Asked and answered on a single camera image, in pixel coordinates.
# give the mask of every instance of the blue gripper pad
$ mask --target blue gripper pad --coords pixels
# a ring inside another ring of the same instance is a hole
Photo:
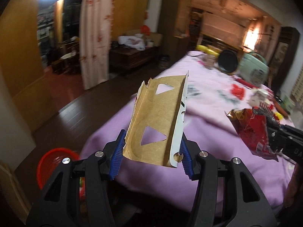
[[[189,154],[187,146],[182,138],[180,145],[180,154],[183,154],[182,164],[185,171],[185,174],[189,177],[189,179],[193,178],[194,171],[192,167],[192,158]]]
[[[112,156],[111,159],[111,166],[110,166],[110,170],[109,170],[109,177],[111,180],[114,180],[115,176],[118,175],[119,169],[120,169],[120,165],[122,162],[122,158],[123,158],[123,147],[125,145],[125,136],[126,136],[126,131],[123,130],[122,136],[120,137],[118,144],[116,146],[116,150]]]

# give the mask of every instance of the silver screw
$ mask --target silver screw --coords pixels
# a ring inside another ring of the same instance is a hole
[[[68,164],[68,163],[70,163],[70,161],[71,161],[70,158],[64,158],[64,159],[62,160],[62,163],[63,163],[63,164]]]
[[[233,158],[232,162],[238,165],[241,163],[241,160],[239,158]]]
[[[201,151],[201,152],[199,153],[199,155],[200,155],[201,157],[207,157],[207,156],[208,156],[208,153],[207,153],[206,151]]]
[[[102,151],[97,151],[96,153],[95,153],[95,156],[96,157],[102,157],[104,155],[104,153],[102,152]]]

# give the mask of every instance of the torn cardboard box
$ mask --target torn cardboard box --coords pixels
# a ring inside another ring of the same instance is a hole
[[[150,79],[139,88],[126,137],[123,155],[149,164],[177,167],[181,160],[180,143],[184,127],[188,73]],[[163,140],[141,145],[143,133],[151,127]]]

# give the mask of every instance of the plastic wrapper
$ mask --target plastic wrapper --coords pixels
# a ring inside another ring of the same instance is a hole
[[[252,154],[264,159],[277,160],[277,153],[269,147],[267,122],[276,121],[278,118],[257,113],[260,113],[257,109],[242,109],[231,110],[226,115]]]

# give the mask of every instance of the bedspread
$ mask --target bedspread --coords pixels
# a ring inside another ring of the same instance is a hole
[[[188,100],[184,117],[184,133],[187,139],[197,142],[201,150],[208,151],[218,159],[230,160],[239,157],[263,190],[271,207],[280,206],[293,172],[293,165],[281,157],[277,162],[252,155],[235,134],[224,113],[235,107],[249,108],[246,101],[250,90],[245,89],[243,102],[230,101],[228,89],[234,82],[232,77],[217,70],[206,69],[189,56],[158,77],[183,75],[188,70]],[[95,151],[102,150],[107,142],[117,138],[121,129],[127,130],[133,108],[134,98],[88,139],[81,152],[81,158],[87,158]],[[189,180],[181,163],[178,168],[169,168],[123,158],[115,180],[129,190],[162,198],[185,211],[191,211],[197,188],[197,181]],[[217,213],[222,209],[222,202],[223,190],[218,190]]]

